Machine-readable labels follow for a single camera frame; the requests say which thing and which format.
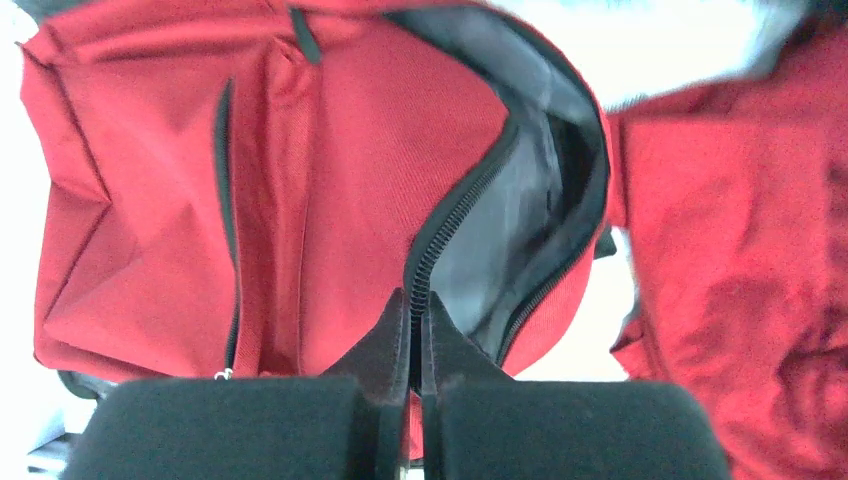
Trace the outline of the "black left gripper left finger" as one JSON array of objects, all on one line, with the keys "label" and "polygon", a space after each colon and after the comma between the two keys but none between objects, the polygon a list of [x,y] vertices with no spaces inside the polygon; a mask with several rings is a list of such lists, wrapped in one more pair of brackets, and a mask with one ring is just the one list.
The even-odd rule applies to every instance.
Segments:
[{"label": "black left gripper left finger", "polygon": [[394,291],[375,327],[314,377],[126,383],[98,406],[66,479],[401,479],[411,325]]}]

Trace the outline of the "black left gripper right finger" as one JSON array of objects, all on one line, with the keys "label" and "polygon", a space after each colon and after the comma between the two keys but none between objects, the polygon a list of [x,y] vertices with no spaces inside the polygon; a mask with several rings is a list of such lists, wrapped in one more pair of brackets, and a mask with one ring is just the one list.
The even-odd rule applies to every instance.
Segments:
[{"label": "black left gripper right finger", "polygon": [[726,479],[695,399],[652,382],[516,380],[460,333],[436,295],[420,321],[429,479]]}]

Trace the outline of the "red student backpack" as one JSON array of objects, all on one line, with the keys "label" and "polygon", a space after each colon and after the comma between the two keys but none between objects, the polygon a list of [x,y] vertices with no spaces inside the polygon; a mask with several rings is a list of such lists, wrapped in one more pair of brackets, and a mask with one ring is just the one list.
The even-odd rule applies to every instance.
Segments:
[{"label": "red student backpack", "polygon": [[50,175],[34,355],[111,382],[312,376],[405,290],[516,374],[606,220],[605,113],[473,1],[93,1],[21,48]]}]

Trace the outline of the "red cloth garment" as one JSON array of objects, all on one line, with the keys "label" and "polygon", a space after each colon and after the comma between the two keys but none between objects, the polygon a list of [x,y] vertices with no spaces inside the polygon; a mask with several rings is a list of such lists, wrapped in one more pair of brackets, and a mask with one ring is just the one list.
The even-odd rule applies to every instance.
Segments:
[{"label": "red cloth garment", "polygon": [[737,479],[847,475],[847,30],[609,118],[639,309],[612,354],[686,388]]}]

